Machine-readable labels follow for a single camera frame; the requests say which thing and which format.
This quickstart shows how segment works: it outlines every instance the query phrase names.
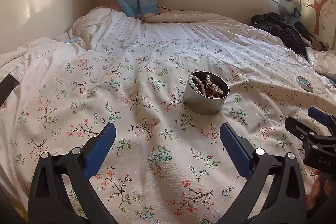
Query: white bedsheet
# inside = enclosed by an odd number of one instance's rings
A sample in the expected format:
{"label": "white bedsheet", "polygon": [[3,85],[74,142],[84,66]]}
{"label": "white bedsheet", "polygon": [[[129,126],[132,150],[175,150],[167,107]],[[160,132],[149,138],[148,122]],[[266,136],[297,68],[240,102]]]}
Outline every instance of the white bedsheet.
{"label": "white bedsheet", "polygon": [[[245,183],[218,138],[224,122],[270,154],[293,152],[310,191],[311,168],[303,165],[300,141],[283,123],[293,116],[326,134],[307,109],[332,114],[336,102],[309,65],[277,37],[230,18],[197,11],[157,18],[144,23],[100,7],[57,41],[42,39],[0,55],[6,57],[0,75],[11,72],[20,81],[0,110],[6,192],[27,207],[41,153],[67,153],[106,122],[115,124],[117,139],[90,181],[119,223],[216,222]],[[63,43],[75,37],[80,40]],[[196,70],[230,85],[215,116],[183,104],[185,80]],[[298,86],[297,75],[312,83],[314,93]],[[122,181],[125,192],[118,192]],[[67,189],[83,214],[68,182]]]}

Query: finger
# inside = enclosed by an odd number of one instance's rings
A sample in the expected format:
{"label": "finger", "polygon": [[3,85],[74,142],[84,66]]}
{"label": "finger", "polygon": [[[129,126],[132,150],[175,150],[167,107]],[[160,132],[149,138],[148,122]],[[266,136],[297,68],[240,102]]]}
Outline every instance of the finger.
{"label": "finger", "polygon": [[316,205],[316,200],[312,197],[312,193],[309,194],[307,198],[307,211],[313,209]]}
{"label": "finger", "polygon": [[320,174],[322,174],[322,171],[317,170],[317,169],[315,169],[313,172],[314,172],[314,174],[317,175],[317,176],[320,175]]}
{"label": "finger", "polygon": [[311,187],[311,193],[312,193],[312,197],[315,199],[317,198],[317,196],[320,194],[321,192],[321,179],[322,176],[319,175],[317,177],[317,179],[315,180],[313,186]]}
{"label": "finger", "polygon": [[327,179],[325,184],[324,184],[324,192],[326,194],[326,196],[330,196],[331,191],[333,190],[333,188],[336,186],[336,181],[335,180],[331,180],[331,179]]}
{"label": "finger", "polygon": [[315,180],[314,184],[311,187],[311,192],[306,200],[307,202],[307,211],[315,207],[317,203],[317,197],[321,192],[321,176]]}

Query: wrinkled blanket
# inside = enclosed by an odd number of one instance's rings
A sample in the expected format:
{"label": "wrinkled blanket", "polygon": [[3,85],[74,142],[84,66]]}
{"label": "wrinkled blanket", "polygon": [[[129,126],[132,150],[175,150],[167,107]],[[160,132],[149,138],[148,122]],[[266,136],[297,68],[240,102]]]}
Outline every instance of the wrinkled blanket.
{"label": "wrinkled blanket", "polygon": [[[13,130],[6,132],[15,187],[25,207],[39,156],[83,146],[107,122],[116,126],[117,138],[90,182],[119,223],[216,222],[246,182],[219,139],[224,122],[272,155],[293,152],[310,191],[314,174],[303,165],[301,142],[285,130],[284,121],[293,116],[325,134],[307,109],[315,106],[335,114],[336,106],[309,65],[299,62],[293,51],[278,38],[232,19],[222,19],[223,31],[213,28],[216,23],[211,20],[175,23],[187,34],[203,26],[213,39],[200,35],[156,41],[136,38],[133,31],[154,23],[131,19],[129,37],[135,38],[121,39],[112,34],[115,15],[122,13],[101,9],[104,22],[98,18],[95,25],[92,18],[88,20],[87,28],[97,31],[85,42],[87,50],[50,72],[18,112]],[[75,23],[71,37],[83,35],[87,19]],[[217,115],[196,114],[183,102],[186,80],[197,70],[214,73],[230,86]],[[312,83],[314,93],[300,88],[298,75]],[[64,179],[75,211],[84,215]],[[270,183],[271,178],[253,213],[261,209]]]}

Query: flower print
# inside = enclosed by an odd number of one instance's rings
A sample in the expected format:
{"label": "flower print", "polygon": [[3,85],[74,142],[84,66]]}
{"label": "flower print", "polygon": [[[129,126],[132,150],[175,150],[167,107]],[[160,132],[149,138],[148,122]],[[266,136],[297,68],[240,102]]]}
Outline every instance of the flower print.
{"label": "flower print", "polygon": [[183,181],[182,184],[184,185],[184,187],[191,186],[191,182],[189,182],[188,180]]}
{"label": "flower print", "polygon": [[146,218],[148,218],[148,216],[146,214],[140,214],[140,218],[146,219]]}
{"label": "flower print", "polygon": [[196,211],[196,207],[193,207],[193,205],[190,205],[186,208],[189,212],[193,212],[193,211]]}
{"label": "flower print", "polygon": [[180,216],[180,215],[182,215],[182,213],[181,213],[180,211],[175,211],[174,214],[175,214],[176,216]]}
{"label": "flower print", "polygon": [[113,177],[113,175],[114,175],[114,173],[112,173],[111,170],[109,170],[106,174],[109,175],[109,177]]}
{"label": "flower print", "polygon": [[172,205],[175,205],[175,204],[176,204],[176,202],[175,202],[174,199],[173,199],[173,200],[169,200],[169,201],[167,200],[167,202],[168,202],[168,205],[169,205],[169,204],[172,204]]}
{"label": "flower print", "polygon": [[108,186],[109,184],[110,184],[110,183],[107,182],[106,180],[104,180],[104,181],[101,183],[101,185],[102,185],[102,186],[105,186],[105,187]]}

